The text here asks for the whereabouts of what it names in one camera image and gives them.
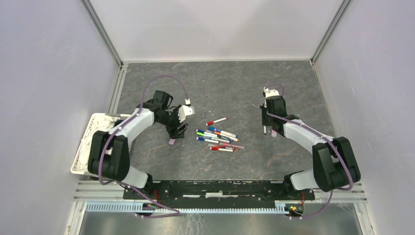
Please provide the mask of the blue cap deli marker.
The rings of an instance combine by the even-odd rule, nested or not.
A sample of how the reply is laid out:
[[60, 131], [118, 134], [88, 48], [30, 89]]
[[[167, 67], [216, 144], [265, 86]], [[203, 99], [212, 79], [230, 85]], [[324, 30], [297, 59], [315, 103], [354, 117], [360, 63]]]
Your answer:
[[213, 132], [218, 132], [218, 133], [224, 134], [226, 136], [237, 138], [236, 134], [233, 134], [233, 133], [230, 133], [230, 132], [227, 132], [227, 131], [224, 131], [224, 130], [221, 130], [221, 129], [218, 129], [218, 128], [215, 128], [215, 127], [212, 127], [212, 126], [209, 126], [208, 129], [210, 131], [213, 131]]

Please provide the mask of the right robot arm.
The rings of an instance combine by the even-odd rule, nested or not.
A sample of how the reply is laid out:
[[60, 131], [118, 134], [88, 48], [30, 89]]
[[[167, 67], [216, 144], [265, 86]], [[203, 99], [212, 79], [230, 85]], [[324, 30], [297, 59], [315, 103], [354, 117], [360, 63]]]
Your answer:
[[295, 115], [288, 115], [281, 95], [265, 98], [260, 106], [264, 130], [272, 137], [280, 135], [292, 140], [312, 155], [312, 169], [288, 174], [283, 180], [283, 195], [297, 199], [305, 189], [319, 188], [324, 192], [335, 189], [351, 190], [361, 180], [350, 141], [345, 137], [325, 135], [306, 125]]

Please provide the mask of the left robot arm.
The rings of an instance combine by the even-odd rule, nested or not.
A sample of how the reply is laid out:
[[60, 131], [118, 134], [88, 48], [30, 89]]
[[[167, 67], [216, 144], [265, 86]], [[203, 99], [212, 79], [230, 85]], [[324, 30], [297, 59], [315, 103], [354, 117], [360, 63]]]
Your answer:
[[170, 107], [173, 96], [156, 90], [153, 98], [140, 104], [135, 111], [109, 131], [96, 131], [92, 136], [88, 172], [99, 179], [109, 179], [135, 187], [141, 199], [154, 193], [152, 176], [131, 166], [132, 142], [155, 123], [163, 125], [169, 135], [169, 144], [184, 138], [188, 127], [185, 119], [195, 113], [187, 97], [184, 105]]

